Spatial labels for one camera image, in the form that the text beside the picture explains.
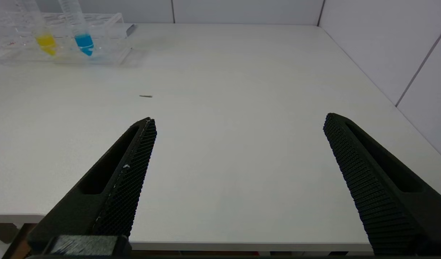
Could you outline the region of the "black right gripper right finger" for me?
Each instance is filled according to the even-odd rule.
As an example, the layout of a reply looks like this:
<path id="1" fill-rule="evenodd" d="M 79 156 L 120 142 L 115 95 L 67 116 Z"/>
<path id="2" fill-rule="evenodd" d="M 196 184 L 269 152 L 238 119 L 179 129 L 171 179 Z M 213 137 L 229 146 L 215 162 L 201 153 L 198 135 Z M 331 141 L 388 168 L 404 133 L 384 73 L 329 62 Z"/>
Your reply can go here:
<path id="1" fill-rule="evenodd" d="M 376 256 L 441 256 L 441 194 L 352 120 L 324 134 Z"/>

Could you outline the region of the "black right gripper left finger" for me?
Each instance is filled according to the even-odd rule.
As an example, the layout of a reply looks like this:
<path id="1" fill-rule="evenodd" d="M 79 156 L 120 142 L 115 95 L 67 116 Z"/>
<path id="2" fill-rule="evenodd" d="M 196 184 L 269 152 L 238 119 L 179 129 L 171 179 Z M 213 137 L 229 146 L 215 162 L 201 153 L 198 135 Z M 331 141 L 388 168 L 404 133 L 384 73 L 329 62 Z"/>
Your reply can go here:
<path id="1" fill-rule="evenodd" d="M 137 121 L 27 236 L 33 253 L 61 235 L 130 236 L 157 129 Z"/>

